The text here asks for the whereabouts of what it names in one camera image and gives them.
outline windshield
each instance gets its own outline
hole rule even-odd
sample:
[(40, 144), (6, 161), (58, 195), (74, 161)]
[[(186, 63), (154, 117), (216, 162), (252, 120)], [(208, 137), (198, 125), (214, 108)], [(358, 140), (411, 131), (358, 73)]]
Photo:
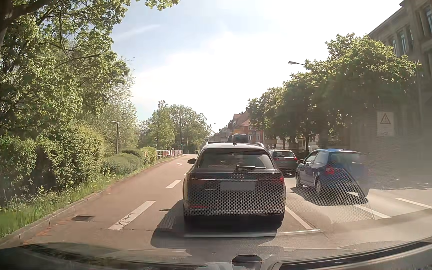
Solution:
[(275, 158), (294, 158), (293, 152), (288, 151), (274, 151), (273, 157)]
[(206, 150), (201, 155), (199, 168), (236, 168), (239, 166), (255, 166), (272, 169), (271, 158), (261, 150)]
[(427, 237), (432, 0), (0, 0), (0, 249), (269, 267)]

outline curb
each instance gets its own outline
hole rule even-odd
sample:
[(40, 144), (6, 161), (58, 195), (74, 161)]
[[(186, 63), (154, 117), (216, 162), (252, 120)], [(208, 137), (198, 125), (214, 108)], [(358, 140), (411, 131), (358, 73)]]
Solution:
[(26, 225), (26, 226), (24, 226), (18, 230), (15, 230), (13, 233), (10, 233), (9, 235), (4, 236), (0, 239), (0, 249), (13, 248), (13, 247), (23, 245), (24, 241), (26, 241), (27, 239), (29, 239), (29, 238), (37, 235), (38, 233), (50, 228), (51, 224), (55, 224), (58, 221), (61, 221), (64, 218), (70, 216), (72, 213), (74, 213), (75, 211), (80, 209), (82, 206), (86, 205), (88, 202), (94, 201), (94, 200), (98, 199), (99, 197), (103, 196), (104, 194), (108, 193), (108, 191), (110, 191), (112, 187), (115, 187), (116, 185), (120, 185), (121, 183), (124, 183), (124, 182), (128, 181), (129, 179), (133, 179), (135, 176), (141, 174), (144, 171), (147, 171), (149, 169), (158, 168), (160, 165), (162, 165), (164, 163), (168, 163), (172, 160), (181, 158), (183, 156), (185, 156), (185, 155), (183, 154), (180, 156), (174, 156), (174, 157), (168, 158), (167, 160), (155, 163), (151, 167), (145, 168), (134, 175), (130, 175), (126, 178), (123, 178), (119, 181), (114, 182), (113, 184), (109, 185), (108, 187), (106, 187), (105, 189), (103, 189), (101, 191), (97, 191), (97, 192), (94, 192), (92, 194), (89, 194), (86, 197), (67, 205), (66, 207), (58, 209), (57, 211), (55, 211), (55, 212), (53, 212), (53, 213), (51, 213), (51, 214), (49, 214), (43, 218), (40, 218), (31, 224), (28, 224), (28, 225)]

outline gray car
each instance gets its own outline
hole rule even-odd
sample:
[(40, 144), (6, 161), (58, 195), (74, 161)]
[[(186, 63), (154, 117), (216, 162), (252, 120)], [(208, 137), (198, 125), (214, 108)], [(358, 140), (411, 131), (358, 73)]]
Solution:
[(267, 149), (257, 144), (203, 147), (183, 181), (184, 219), (201, 216), (263, 215), (284, 218), (286, 186)]
[(274, 163), (285, 174), (296, 174), (298, 168), (298, 158), (291, 150), (270, 149), (269, 153), (273, 158)]

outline railing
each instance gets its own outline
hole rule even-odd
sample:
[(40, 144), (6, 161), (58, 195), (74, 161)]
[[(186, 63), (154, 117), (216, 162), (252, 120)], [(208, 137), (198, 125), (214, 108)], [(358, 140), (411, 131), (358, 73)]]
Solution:
[(156, 159), (172, 158), (183, 155), (183, 150), (156, 150)]

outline road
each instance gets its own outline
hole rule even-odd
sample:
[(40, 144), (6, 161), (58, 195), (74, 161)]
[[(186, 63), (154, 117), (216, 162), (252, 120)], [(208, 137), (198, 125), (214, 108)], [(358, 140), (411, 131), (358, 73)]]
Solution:
[(282, 250), (351, 249), (353, 245), (412, 241), (432, 236), (432, 188), (370, 189), (368, 203), (345, 193), (319, 200), (307, 187), (286, 178), (286, 214), (281, 224), (265, 219), (208, 219), (183, 222), (182, 180), (196, 155), (157, 164), (111, 187), (72, 217), (52, 225), (25, 244), (85, 243), (130, 252), (153, 261), (230, 261), (240, 254)]

